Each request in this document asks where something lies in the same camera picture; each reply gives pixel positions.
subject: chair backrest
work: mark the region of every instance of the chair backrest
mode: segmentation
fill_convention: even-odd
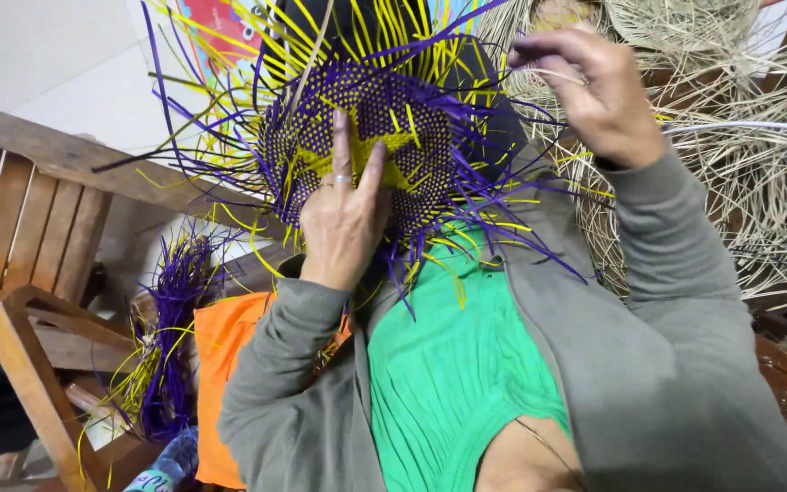
[[[79,300],[111,198],[0,149],[0,291],[33,284]]]

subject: white cord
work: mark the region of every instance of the white cord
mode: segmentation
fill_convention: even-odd
[[[787,123],[774,123],[774,122],[722,122],[722,123],[707,123],[698,124],[694,126],[685,126],[682,128],[670,128],[664,130],[665,135],[672,135],[673,133],[683,133],[686,131],[697,131],[699,129],[708,128],[727,128],[727,127],[756,127],[756,128],[780,128],[787,129]]]

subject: woven straw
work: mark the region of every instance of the woven straw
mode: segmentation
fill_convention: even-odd
[[[631,45],[704,51],[744,39],[758,0],[604,0],[609,20]]]

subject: gray cardigan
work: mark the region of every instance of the gray cardigan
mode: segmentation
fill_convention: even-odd
[[[535,155],[528,147],[519,159]],[[534,175],[543,185],[559,181],[547,167]],[[606,176],[616,191],[629,306],[539,253],[494,250],[562,390],[588,490],[787,490],[787,425],[758,372],[751,319],[704,214],[705,189],[672,149],[650,167]],[[541,204],[510,210],[589,276],[569,196],[526,195]],[[303,390],[349,293],[293,278],[277,289],[239,353],[218,422],[241,479],[249,492],[384,491],[369,427],[366,344],[396,290],[388,282],[352,315],[354,336]]]

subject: woman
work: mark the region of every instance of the woman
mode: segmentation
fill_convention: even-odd
[[[279,280],[226,387],[219,433],[247,490],[787,490],[787,426],[758,373],[733,264],[631,50],[581,28],[513,48],[513,67],[559,74],[547,83],[615,187],[630,305],[525,249],[498,245],[487,263],[432,251],[444,267],[419,274],[415,320],[388,282],[303,391],[388,216],[385,149],[352,189],[336,118],[333,173],[302,209],[307,256]],[[519,216],[588,272],[572,203],[539,193]],[[468,249],[475,231],[452,228]]]

